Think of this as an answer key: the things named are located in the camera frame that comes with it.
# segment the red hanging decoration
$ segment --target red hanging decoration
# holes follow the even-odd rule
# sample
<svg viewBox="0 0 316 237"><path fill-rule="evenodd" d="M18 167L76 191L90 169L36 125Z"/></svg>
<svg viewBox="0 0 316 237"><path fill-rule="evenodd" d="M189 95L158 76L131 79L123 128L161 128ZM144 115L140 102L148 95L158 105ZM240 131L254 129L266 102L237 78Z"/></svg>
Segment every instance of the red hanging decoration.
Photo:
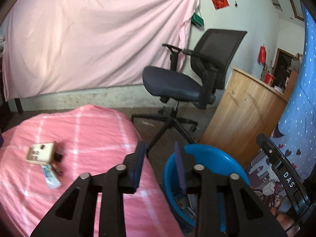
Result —
<svg viewBox="0 0 316 237"><path fill-rule="evenodd" d="M259 59L258 59L258 62L265 64L265 59L266 59L266 57L267 57L267 52L266 52L266 50L265 50L265 47L264 47L264 46L261 46L261 47L260 47L260 52L259 52Z"/></svg>

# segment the black office chair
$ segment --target black office chair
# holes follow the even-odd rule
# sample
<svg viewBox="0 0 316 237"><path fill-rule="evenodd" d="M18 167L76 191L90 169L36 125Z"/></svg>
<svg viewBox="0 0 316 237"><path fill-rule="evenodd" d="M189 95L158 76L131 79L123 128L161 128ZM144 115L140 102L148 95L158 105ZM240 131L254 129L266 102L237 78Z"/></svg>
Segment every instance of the black office chair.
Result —
<svg viewBox="0 0 316 237"><path fill-rule="evenodd" d="M191 124L191 130L194 131L198 123L177 117L179 102L191 102L201 110L205 110L207 104L214 103L214 93L216 89L224 89L228 66L246 34L246 31L208 29L193 51L162 44L171 51L171 70L147 66L143 71L143 83L151 95L161 97L160 101L166 103L172 98L176 100L176 105L168 114L165 114L166 109L162 109L158 114L132 115L132 122L134 118L165 122L149 144L147 156L163 133L171 127L174 127L188 143L195 143L181 124ZM189 76L176 72L180 52L191 56L191 68L201 78L202 86Z"/></svg>

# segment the chair base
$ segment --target chair base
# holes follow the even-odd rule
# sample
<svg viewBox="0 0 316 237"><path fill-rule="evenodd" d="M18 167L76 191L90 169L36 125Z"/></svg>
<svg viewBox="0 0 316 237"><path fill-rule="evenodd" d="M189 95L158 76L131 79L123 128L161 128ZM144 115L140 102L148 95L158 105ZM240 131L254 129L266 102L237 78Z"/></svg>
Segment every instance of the chair base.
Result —
<svg viewBox="0 0 316 237"><path fill-rule="evenodd" d="M161 110L159 110L158 114L135 114L132 115L131 121L134 123L134 118L140 118L140 119L152 119L156 121L164 122L165 124L160 129L160 131L156 134L154 139L150 142L150 144L147 146L146 155L148 157L150 149L156 144L156 142L160 139L160 137L170 128L175 128L185 139L189 144L195 143L192 137L189 136L189 134L184 130L184 128L181 126L181 124L191 124L192 125L192 131L196 129L198 126L198 123L196 121L193 121L191 119L187 118L178 118L177 112L178 112L178 106L176 108L172 109L170 113L166 114L166 111L168 109L166 107L163 107Z"/></svg>

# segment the chair seat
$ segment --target chair seat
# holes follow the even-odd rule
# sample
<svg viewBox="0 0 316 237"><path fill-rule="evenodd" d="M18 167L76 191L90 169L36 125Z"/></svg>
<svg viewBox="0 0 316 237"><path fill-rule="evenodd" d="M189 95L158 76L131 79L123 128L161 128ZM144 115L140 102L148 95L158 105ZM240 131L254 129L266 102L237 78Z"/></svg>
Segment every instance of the chair seat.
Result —
<svg viewBox="0 0 316 237"><path fill-rule="evenodd" d="M202 86L191 77L176 71L147 66L143 71L143 83L153 96L169 97L177 101L197 102ZM211 95L209 103L215 96Z"/></svg>

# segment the chair backrest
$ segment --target chair backrest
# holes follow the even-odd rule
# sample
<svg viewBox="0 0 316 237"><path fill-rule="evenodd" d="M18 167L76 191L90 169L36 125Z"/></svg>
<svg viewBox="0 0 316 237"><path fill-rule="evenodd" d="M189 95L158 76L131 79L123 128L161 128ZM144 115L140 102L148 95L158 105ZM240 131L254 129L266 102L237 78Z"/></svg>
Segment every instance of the chair backrest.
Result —
<svg viewBox="0 0 316 237"><path fill-rule="evenodd" d="M208 29L195 46L194 51L215 57L224 64L216 76L214 89L224 89L227 69L246 34L247 31ZM191 57L191 68L203 81L206 69L198 58Z"/></svg>

